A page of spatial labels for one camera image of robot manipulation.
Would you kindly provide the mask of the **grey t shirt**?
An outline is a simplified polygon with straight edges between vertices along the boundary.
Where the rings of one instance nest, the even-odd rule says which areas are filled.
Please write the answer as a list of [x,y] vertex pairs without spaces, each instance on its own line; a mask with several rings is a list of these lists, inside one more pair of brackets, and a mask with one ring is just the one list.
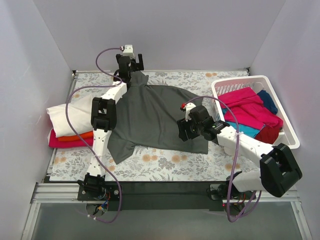
[[142,72],[134,72],[127,93],[116,104],[116,127],[107,143],[114,162],[129,158],[136,146],[207,154],[207,140],[197,137],[184,142],[177,125],[185,117],[182,103],[194,99],[199,106],[203,100],[179,87],[149,85],[148,80]]

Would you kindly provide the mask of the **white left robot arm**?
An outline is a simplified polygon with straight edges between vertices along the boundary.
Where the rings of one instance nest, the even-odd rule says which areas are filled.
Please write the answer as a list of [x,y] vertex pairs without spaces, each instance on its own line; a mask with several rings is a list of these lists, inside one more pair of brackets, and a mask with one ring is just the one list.
[[107,187],[105,177],[106,168],[102,164],[102,156],[105,154],[106,144],[112,130],[117,124],[116,104],[127,92],[133,72],[143,71],[143,55],[139,53],[135,57],[130,51],[116,55],[118,69],[115,71],[113,83],[110,89],[101,97],[95,97],[91,104],[90,123],[93,128],[92,157],[90,159],[84,180],[77,183],[86,195],[95,200],[101,200],[106,196]]

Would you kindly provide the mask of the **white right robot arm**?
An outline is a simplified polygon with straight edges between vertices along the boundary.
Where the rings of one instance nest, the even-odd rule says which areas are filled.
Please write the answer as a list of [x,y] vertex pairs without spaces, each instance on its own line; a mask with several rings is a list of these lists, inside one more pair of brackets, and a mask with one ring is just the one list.
[[291,151],[284,143],[272,145],[260,142],[224,121],[214,121],[203,105],[183,104],[185,117],[177,121],[179,138],[184,142],[202,136],[252,161],[259,170],[236,173],[228,180],[227,195],[237,199],[247,191],[266,191],[274,197],[282,197],[302,177],[303,173]]

